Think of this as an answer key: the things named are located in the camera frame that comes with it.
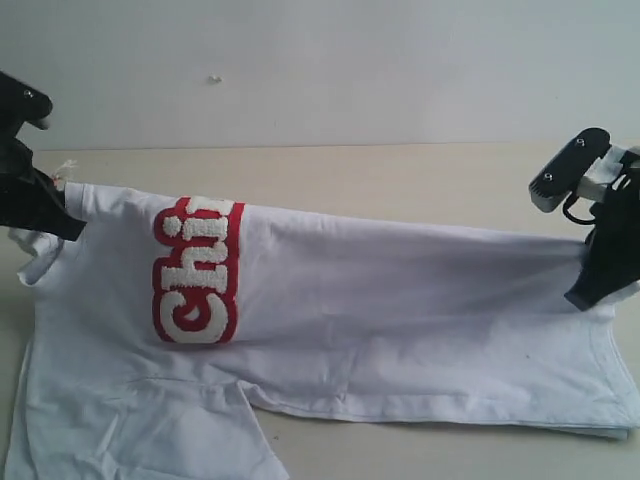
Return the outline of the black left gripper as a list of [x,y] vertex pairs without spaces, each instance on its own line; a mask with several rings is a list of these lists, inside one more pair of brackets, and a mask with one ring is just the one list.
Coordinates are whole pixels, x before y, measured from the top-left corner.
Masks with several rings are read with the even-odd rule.
[[76,241],[86,222],[66,207],[64,190],[33,166],[33,151],[18,139],[25,124],[48,128],[53,104],[44,93],[1,74],[1,224]]

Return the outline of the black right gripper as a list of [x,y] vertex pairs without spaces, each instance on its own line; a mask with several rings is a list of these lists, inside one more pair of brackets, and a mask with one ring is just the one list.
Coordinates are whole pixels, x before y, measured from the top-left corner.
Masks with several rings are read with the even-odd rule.
[[581,311],[639,280],[639,168],[626,169],[598,204],[588,254],[565,298]]

